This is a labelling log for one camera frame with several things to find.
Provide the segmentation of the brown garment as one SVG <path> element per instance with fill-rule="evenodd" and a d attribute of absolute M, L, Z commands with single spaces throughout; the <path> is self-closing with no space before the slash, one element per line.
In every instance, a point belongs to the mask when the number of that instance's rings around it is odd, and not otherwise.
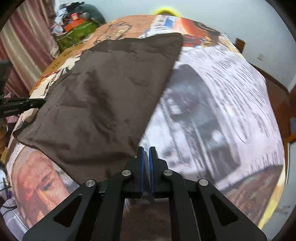
<path fill-rule="evenodd" d="M 82 52 L 15 138 L 78 184 L 120 171 L 137 152 L 182 45 L 171 33 L 105 40 Z"/>

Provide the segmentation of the striped pink curtain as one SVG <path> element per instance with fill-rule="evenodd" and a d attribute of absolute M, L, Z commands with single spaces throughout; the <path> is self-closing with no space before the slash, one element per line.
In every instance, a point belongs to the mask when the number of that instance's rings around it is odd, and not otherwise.
<path fill-rule="evenodd" d="M 13 64 L 6 93 L 28 96 L 44 70 L 60 54 L 50 31 L 54 7 L 54 1 L 24 1 L 3 26 L 1 60 Z"/>

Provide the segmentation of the green patterned storage bag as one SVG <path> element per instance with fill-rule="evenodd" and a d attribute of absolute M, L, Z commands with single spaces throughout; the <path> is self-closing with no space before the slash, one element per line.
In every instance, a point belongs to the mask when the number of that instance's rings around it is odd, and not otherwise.
<path fill-rule="evenodd" d="M 89 35 L 93 34 L 98 28 L 98 25 L 92 20 L 86 20 L 77 27 L 74 27 L 67 33 L 63 33 L 55 37 L 55 41 L 61 52 L 79 44 Z"/>

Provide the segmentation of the orange box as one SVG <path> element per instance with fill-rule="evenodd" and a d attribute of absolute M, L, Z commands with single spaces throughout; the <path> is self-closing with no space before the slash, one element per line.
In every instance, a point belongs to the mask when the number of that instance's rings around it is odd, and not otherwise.
<path fill-rule="evenodd" d="M 67 24 L 64 28 L 65 32 L 69 32 L 70 30 L 72 30 L 73 28 L 77 27 L 78 25 L 82 24 L 85 22 L 85 19 L 78 19 L 76 21 L 73 21 L 69 24 Z"/>

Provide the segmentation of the dark grey plush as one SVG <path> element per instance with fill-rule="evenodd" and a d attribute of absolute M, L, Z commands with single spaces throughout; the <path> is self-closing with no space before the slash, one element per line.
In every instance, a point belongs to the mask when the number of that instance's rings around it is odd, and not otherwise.
<path fill-rule="evenodd" d="M 99 25 L 106 24 L 106 20 L 103 17 L 102 13 L 100 13 L 100 11 L 91 4 L 81 4 L 77 8 L 75 8 L 75 11 L 81 14 L 86 14 L 86 19 L 93 20 Z"/>

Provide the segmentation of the yellow hoop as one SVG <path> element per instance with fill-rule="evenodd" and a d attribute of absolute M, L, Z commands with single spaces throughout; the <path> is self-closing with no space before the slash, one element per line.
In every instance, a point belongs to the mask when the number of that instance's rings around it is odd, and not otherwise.
<path fill-rule="evenodd" d="M 181 17 L 180 13 L 169 7 L 161 7 L 159 9 L 156 9 L 153 14 Z"/>

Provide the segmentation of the wall outlet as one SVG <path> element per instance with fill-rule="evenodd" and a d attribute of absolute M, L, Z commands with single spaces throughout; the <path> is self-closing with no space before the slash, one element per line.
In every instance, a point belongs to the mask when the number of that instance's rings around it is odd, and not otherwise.
<path fill-rule="evenodd" d="M 262 61 L 263 60 L 263 55 L 260 53 L 259 55 L 258 55 L 258 57 L 257 57 L 260 61 Z"/>

